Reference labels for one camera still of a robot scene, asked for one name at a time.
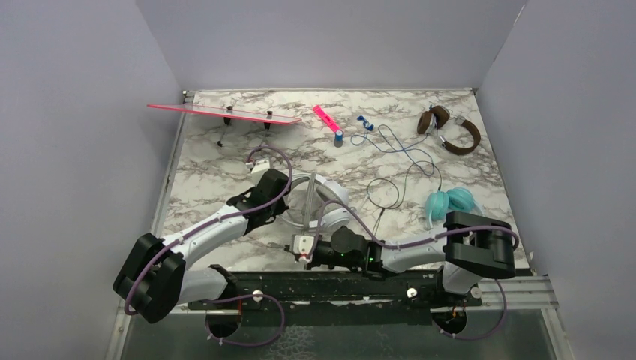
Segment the white grey over-ear headphones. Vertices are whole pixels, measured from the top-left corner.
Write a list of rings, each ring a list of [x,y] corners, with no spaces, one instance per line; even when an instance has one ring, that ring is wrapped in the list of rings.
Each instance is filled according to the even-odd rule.
[[[358,209],[350,203],[350,191],[316,172],[297,172],[284,197],[289,209],[280,219],[302,232],[333,232],[346,226]]]

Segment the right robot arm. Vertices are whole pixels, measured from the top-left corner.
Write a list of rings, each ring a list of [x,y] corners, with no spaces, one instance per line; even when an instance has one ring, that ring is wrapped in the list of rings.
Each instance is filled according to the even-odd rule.
[[[366,239],[342,226],[324,241],[318,235],[296,235],[289,252],[306,269],[343,267],[372,279],[395,276],[421,265],[442,263],[433,297],[451,305],[481,279],[515,277],[518,235],[503,221],[459,211],[445,216],[443,232],[398,241]]]

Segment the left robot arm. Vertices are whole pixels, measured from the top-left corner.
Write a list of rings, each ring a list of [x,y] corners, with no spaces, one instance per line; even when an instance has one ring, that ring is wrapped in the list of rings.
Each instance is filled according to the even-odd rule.
[[[272,223],[282,215],[290,189],[288,175],[268,169],[257,185],[230,198],[211,217],[163,238],[141,235],[115,277],[112,288],[130,311],[148,323],[162,320],[176,305],[209,300],[230,306],[236,288],[219,267],[194,270],[193,264],[221,245]]]

